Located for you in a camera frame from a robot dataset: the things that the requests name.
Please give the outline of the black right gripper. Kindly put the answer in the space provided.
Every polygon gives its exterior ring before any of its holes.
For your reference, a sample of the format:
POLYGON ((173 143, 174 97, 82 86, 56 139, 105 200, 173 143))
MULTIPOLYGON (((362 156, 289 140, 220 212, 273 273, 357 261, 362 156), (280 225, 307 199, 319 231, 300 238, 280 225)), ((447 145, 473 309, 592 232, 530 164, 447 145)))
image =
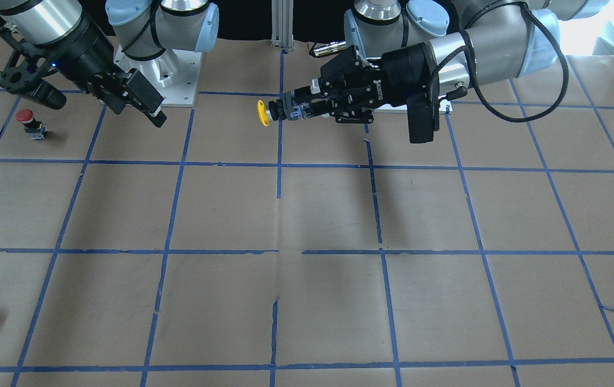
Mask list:
MULTIPOLYGON (((144 113, 157 128, 167 116, 161 111, 164 97, 139 69, 125 73, 113 62, 113 45, 93 21, 81 21, 61 41, 47 46, 55 49, 59 73, 86 95, 100 100, 115 113, 130 105, 144 113)), ((38 73, 25 69, 0 71, 0 87, 53 110, 66 105, 66 96, 38 73)))

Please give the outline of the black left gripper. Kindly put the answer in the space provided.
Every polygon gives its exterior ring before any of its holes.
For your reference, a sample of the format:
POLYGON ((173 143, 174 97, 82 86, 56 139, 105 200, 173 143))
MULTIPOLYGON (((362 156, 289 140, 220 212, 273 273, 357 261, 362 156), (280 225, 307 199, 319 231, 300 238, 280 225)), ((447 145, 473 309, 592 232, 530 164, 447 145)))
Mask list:
POLYGON ((430 46, 408 46, 368 61, 350 46, 321 67, 320 78, 292 91, 293 97, 322 97, 301 104, 303 119, 333 117, 337 123, 370 124, 373 110, 407 106, 412 125, 434 122, 434 57, 430 46))

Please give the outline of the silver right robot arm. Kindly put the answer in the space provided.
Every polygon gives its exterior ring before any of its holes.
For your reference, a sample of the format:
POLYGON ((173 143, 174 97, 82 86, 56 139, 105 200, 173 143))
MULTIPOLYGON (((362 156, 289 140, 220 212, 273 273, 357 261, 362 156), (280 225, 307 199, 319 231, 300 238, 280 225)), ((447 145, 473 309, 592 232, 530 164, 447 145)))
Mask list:
POLYGON ((107 1, 107 19, 128 68, 114 60, 114 46, 77 1, 0 1, 0 37, 12 47, 0 88, 59 110, 66 96, 47 80, 60 73, 114 113, 131 106, 155 126, 166 115, 161 88, 182 80, 176 51, 210 52, 219 30, 219 8, 209 1, 107 1))

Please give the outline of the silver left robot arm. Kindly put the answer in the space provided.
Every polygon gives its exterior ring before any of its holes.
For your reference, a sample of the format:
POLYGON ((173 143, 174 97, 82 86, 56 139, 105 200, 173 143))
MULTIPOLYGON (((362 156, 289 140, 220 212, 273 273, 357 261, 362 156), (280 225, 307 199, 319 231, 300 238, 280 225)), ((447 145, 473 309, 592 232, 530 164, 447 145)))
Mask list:
POLYGON ((481 86, 532 74, 554 61, 565 96, 569 69, 560 48, 561 20, 598 14, 606 1, 356 1, 344 16, 344 51, 309 86, 287 91, 266 108, 273 120, 334 117, 372 123, 375 109, 406 107, 415 141, 437 130, 439 104, 481 86))

